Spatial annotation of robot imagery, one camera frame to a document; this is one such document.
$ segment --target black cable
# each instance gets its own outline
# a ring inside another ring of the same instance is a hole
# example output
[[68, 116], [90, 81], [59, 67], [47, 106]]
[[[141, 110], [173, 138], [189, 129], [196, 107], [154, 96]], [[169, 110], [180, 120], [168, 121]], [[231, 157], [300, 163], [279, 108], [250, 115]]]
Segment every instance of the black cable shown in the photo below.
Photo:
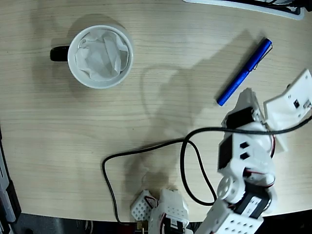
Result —
[[239, 3], [251, 4], [251, 5], [262, 6], [262, 7], [269, 7], [269, 8], [301, 7], [300, 4], [296, 3], [297, 2], [296, 0], [287, 4], [273, 4], [272, 1], [264, 2], [264, 1], [256, 1], [256, 0], [224, 0], [224, 1], [234, 1], [234, 2], [239, 2]]
[[273, 158], [275, 154], [275, 148], [276, 148], [276, 139], [274, 135], [272, 135], [272, 141], [273, 141], [273, 144], [272, 144], [272, 150], [271, 150], [271, 155], [270, 155], [271, 158]]
[[277, 0], [273, 0], [273, 1], [270, 1], [270, 2], [268, 2], [268, 4], [273, 4], [273, 3], [275, 3]]
[[[111, 183], [109, 182], [109, 179], [108, 179], [108, 176], [107, 176], [107, 173], [106, 173], [106, 169], [105, 169], [105, 164], [107, 163], [107, 161], [110, 160], [110, 159], [116, 158], [116, 157], [146, 153], [146, 152], [153, 151], [153, 150], [157, 150], [157, 149], [160, 149], [160, 148], [162, 148], [162, 147], [169, 146], [169, 145], [173, 145], [173, 144], [177, 144], [177, 143], [182, 143], [183, 141], [184, 141], [184, 138], [179, 138], [179, 139], [175, 139], [175, 140], [170, 140], [170, 141], [164, 142], [164, 143], [159, 144], [159, 145], [156, 145], [156, 146], [151, 146], [151, 147], [147, 147], [147, 148], [142, 148], [142, 149], [138, 149], [138, 150], [133, 150], [133, 151], [128, 151], [128, 152], [124, 152], [124, 153], [119, 153], [119, 154], [111, 155], [111, 156], [109, 156], [109, 157], [107, 157], [106, 159], [103, 160], [103, 162], [102, 162], [102, 171], [103, 171], [103, 175], [104, 175], [105, 181], [106, 181], [106, 183], [107, 183], [108, 189], [109, 189], [109, 191], [110, 191], [110, 193], [111, 193], [111, 197], [112, 197], [112, 200], [113, 200], [113, 206], [114, 206], [115, 217], [116, 217], [116, 220], [117, 220], [117, 222], [118, 222], [119, 224], [121, 224], [121, 225], [127, 225], [126, 223], [121, 222], [120, 219], [119, 219], [119, 216], [118, 216], [117, 201], [116, 201], [113, 188], [112, 188], [112, 186], [111, 186]], [[212, 195], [213, 195], [213, 197], [214, 197], [214, 200], [216, 200], [217, 197], [216, 197], [215, 191], [214, 191], [214, 189], [213, 189], [213, 187], [212, 187], [212, 185], [211, 185], [211, 183], [210, 183], [210, 181], [209, 181], [209, 179], [208, 179], [208, 177], [207, 177], [207, 175], [206, 175], [206, 173], [205, 173], [205, 169], [204, 169], [203, 163], [202, 163], [202, 161], [201, 161], [198, 148], [197, 148], [196, 145], [195, 145], [193, 142], [191, 142], [190, 140], [189, 140], [187, 143], [191, 144], [191, 145], [193, 146], [193, 148], [195, 149], [195, 152], [196, 152], [196, 155], [197, 155], [197, 159], [198, 159], [198, 163], [199, 163], [200, 170], [201, 170], [201, 172], [202, 172], [202, 174], [203, 174], [203, 176], [204, 176], [204, 179], [205, 179], [207, 185], [208, 185], [209, 188], [210, 188], [210, 191], [211, 191], [211, 193], [212, 193]], [[182, 176], [182, 178], [183, 178], [183, 177], [185, 176], [184, 165], [183, 165], [183, 167], [181, 167], [181, 164], [180, 164], [180, 170], [181, 170], [181, 176]], [[187, 190], [188, 195], [189, 195], [192, 199], [194, 199], [196, 202], [198, 202], [199, 204], [202, 204], [202, 205], [204, 205], [204, 206], [212, 206], [212, 205], [214, 204], [213, 202], [204, 202], [204, 201], [201, 201], [201, 200], [199, 200], [198, 198], [196, 198], [196, 197], [192, 194], [192, 192], [191, 192], [191, 190], [190, 190], [190, 188], [189, 188], [189, 186], [188, 186], [188, 184], [187, 184], [186, 178], [184, 178], [184, 179], [182, 180], [182, 182], [183, 182], [183, 186], [184, 186], [184, 187], [186, 188], [186, 190]]]
[[107, 157], [106, 159], [103, 160], [102, 170], [103, 170], [103, 175], [104, 175], [105, 181], [107, 183], [107, 186], [108, 186], [109, 191], [110, 191], [111, 196], [112, 196], [113, 205], [114, 205], [114, 212], [115, 212], [115, 217], [116, 217], [117, 222], [119, 224], [121, 224], [121, 225], [126, 225], [125, 223], [122, 223], [120, 221], [120, 219], [119, 219], [116, 198], [115, 198], [114, 191], [112, 189], [112, 186], [111, 186], [111, 184], [109, 182], [109, 179], [108, 179], [108, 176], [107, 176], [107, 173], [106, 173], [105, 163], [108, 160], [110, 160], [112, 158], [120, 157], [120, 156], [128, 156], [128, 155], [146, 153], [146, 152], [149, 152], [149, 151], [152, 151], [152, 150], [156, 150], [156, 149], [159, 149], [159, 148], [162, 148], [162, 147], [166, 147], [166, 146], [169, 146], [169, 145], [172, 145], [172, 144], [176, 144], [176, 143], [181, 143], [182, 142], [181, 151], [180, 151], [180, 173], [181, 173], [181, 179], [182, 179], [183, 186], [185, 187], [185, 190], [188, 193], [188, 195], [195, 202], [197, 202], [198, 204], [204, 205], [204, 206], [212, 206], [213, 202], [203, 202], [203, 201], [199, 200], [198, 198], [196, 198], [192, 194], [192, 192], [191, 192], [191, 190], [190, 190], [190, 188], [189, 188], [189, 186], [187, 184], [187, 181], [186, 181], [185, 167], [184, 167], [184, 158], [185, 158], [186, 146], [187, 146], [187, 144], [191, 144], [194, 147], [194, 149], [195, 149], [195, 152], [196, 152], [196, 155], [197, 155], [197, 158], [198, 158], [198, 163], [199, 163], [201, 172], [202, 172], [202, 174], [204, 176], [204, 179], [205, 179], [207, 185], [209, 186], [209, 188], [210, 188], [210, 190], [211, 190], [211, 192], [213, 194], [214, 200], [216, 200], [215, 191], [214, 191], [214, 189], [213, 189], [213, 187], [212, 187], [212, 185], [211, 185], [211, 183], [210, 183], [210, 181], [209, 181], [209, 179], [208, 179], [208, 177], [207, 177], [207, 175], [205, 173], [205, 170], [204, 170], [201, 158], [200, 158], [199, 150], [196, 147], [196, 145], [193, 142], [190, 141], [191, 137], [193, 137], [194, 135], [196, 135], [198, 133], [202, 133], [202, 132], [228, 132], [228, 133], [251, 134], [251, 135], [278, 135], [278, 134], [288, 133], [288, 132], [294, 131], [294, 130], [296, 130], [298, 128], [301, 128], [302, 126], [306, 125], [311, 120], [312, 120], [312, 116], [310, 116], [309, 118], [305, 119], [304, 121], [302, 121], [301, 123], [299, 123], [298, 125], [296, 125], [294, 127], [291, 127], [291, 128], [288, 128], [288, 129], [284, 129], [284, 130], [278, 130], [278, 131], [253, 131], [253, 130], [243, 130], [243, 129], [229, 129], [229, 128], [225, 128], [225, 127], [200, 128], [200, 129], [196, 129], [194, 131], [191, 131], [189, 134], [186, 135], [185, 138], [179, 138], [179, 139], [167, 141], [165, 143], [162, 143], [162, 144], [159, 144], [159, 145], [156, 145], [156, 146], [147, 147], [147, 148], [144, 148], [144, 149], [139, 149], [139, 150], [134, 150], [134, 151], [128, 151], [128, 152], [125, 152], [125, 153], [119, 153], [119, 154], [115, 154], [115, 155], [111, 155], [111, 156]]

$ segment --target white robot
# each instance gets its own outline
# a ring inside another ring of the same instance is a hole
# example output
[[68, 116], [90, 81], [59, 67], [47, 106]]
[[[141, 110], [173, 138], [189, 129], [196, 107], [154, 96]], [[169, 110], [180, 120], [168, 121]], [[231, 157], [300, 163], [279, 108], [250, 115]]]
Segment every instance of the white robot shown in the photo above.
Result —
[[[284, 93], [264, 102], [264, 115], [251, 89], [244, 90], [222, 125], [231, 129], [281, 130], [299, 123], [311, 109], [312, 77], [304, 71]], [[277, 204], [274, 152], [287, 151], [284, 135], [225, 133], [219, 144], [223, 175], [217, 200], [195, 234], [254, 234]], [[159, 200], [145, 190], [131, 207], [150, 234], [192, 234], [188, 206], [178, 191], [163, 189]]]

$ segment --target crumpled tissue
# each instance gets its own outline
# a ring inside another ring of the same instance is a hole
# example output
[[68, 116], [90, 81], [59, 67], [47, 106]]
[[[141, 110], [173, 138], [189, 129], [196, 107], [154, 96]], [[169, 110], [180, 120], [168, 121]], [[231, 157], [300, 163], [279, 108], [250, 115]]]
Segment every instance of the crumpled tissue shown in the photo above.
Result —
[[118, 34], [99, 29], [83, 37], [75, 57], [77, 67], [85, 71], [90, 79], [107, 81], [126, 68], [129, 50]]

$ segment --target wooden table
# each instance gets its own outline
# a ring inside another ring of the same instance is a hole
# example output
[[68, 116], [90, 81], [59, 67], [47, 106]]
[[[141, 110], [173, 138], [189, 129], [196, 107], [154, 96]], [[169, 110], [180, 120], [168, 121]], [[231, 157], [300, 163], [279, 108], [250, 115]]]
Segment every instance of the wooden table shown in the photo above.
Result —
[[[259, 102], [276, 96], [312, 68], [312, 14], [295, 21], [181, 0], [2, 0], [0, 3], [0, 124], [10, 175], [24, 213], [115, 220], [102, 160], [203, 126], [219, 126], [239, 92]], [[132, 35], [135, 62], [108, 90], [84, 87], [66, 63], [49, 60], [82, 29], [119, 23]], [[267, 36], [274, 49], [224, 107], [215, 96]], [[279, 206], [274, 214], [312, 208], [312, 125], [288, 134], [290, 151], [276, 155]], [[215, 188], [222, 133], [194, 137]], [[143, 189], [178, 188], [200, 221], [207, 207], [186, 194], [178, 169], [180, 145], [109, 162], [120, 219]], [[212, 196], [194, 152], [187, 180], [200, 199]]]

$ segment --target mug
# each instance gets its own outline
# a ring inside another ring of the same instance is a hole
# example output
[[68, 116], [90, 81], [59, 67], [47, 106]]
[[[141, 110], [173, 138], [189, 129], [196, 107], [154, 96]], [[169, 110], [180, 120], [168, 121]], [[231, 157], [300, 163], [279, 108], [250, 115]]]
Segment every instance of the mug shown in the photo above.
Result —
[[[110, 30], [115, 32], [125, 41], [129, 49], [129, 57], [126, 68], [117, 77], [101, 82], [90, 79], [89, 75], [86, 72], [78, 69], [75, 58], [75, 54], [78, 50], [78, 45], [82, 40], [82, 38], [84, 38], [89, 32], [98, 29]], [[73, 39], [73, 41], [70, 43], [69, 46], [58, 46], [53, 48], [50, 51], [50, 59], [55, 62], [61, 61], [68, 62], [68, 66], [71, 73], [83, 85], [94, 89], [107, 89], [121, 83], [130, 73], [134, 59], [133, 54], [134, 54], [133, 41], [129, 33], [119, 25], [107, 24], [107, 25], [95, 25], [82, 30], [75, 36], [75, 38]]]

